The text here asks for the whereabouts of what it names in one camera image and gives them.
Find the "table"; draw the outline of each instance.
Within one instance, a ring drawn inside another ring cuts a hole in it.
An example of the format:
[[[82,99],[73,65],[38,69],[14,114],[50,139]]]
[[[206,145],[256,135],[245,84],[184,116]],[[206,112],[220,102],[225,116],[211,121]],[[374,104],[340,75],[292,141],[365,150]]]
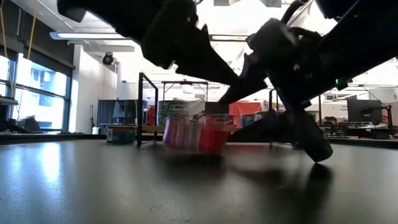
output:
[[[104,140],[0,147],[0,223],[396,223],[398,151],[290,146],[170,157]]]

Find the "black table surface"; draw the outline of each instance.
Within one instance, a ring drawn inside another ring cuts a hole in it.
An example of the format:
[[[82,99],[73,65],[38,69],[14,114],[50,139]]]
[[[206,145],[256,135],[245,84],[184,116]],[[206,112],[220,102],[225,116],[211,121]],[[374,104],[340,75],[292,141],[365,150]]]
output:
[[[0,223],[398,223],[398,151],[289,146],[223,158],[77,140],[0,147]]]

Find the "security camera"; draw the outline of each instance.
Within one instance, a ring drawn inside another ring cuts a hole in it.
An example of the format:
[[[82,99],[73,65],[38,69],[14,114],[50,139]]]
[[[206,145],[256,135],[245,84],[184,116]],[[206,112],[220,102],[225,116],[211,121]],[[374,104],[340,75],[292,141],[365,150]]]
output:
[[[104,63],[104,65],[112,65],[114,61],[115,59],[113,58],[112,52],[106,52],[104,58],[102,58],[102,63]]]

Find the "workbench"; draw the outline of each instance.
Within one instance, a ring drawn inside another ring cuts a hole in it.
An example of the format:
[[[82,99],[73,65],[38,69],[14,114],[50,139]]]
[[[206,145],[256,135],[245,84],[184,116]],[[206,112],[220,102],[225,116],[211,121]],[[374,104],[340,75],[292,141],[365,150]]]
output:
[[[314,165],[273,144],[224,157],[161,143],[0,147],[0,223],[397,223],[398,151],[333,145]]]

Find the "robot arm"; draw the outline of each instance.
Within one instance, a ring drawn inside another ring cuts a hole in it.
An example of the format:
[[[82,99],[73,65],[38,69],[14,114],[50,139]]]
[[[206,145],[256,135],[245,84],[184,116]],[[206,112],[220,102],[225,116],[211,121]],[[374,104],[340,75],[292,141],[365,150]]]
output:
[[[318,162],[333,151],[304,109],[312,98],[346,88],[347,80],[398,54],[398,29],[391,26],[398,1],[315,1],[325,17],[338,24],[323,37],[288,27],[294,11],[307,2],[296,0],[281,21],[270,19],[248,37],[253,53],[244,56],[240,76],[211,48],[207,27],[196,27],[192,0],[114,0],[112,7],[106,0],[58,0],[58,11],[78,22],[90,11],[141,45],[153,64],[169,68],[176,63],[177,73],[229,85],[220,99],[223,104],[265,89],[264,79],[269,78],[287,109],[294,138]]]

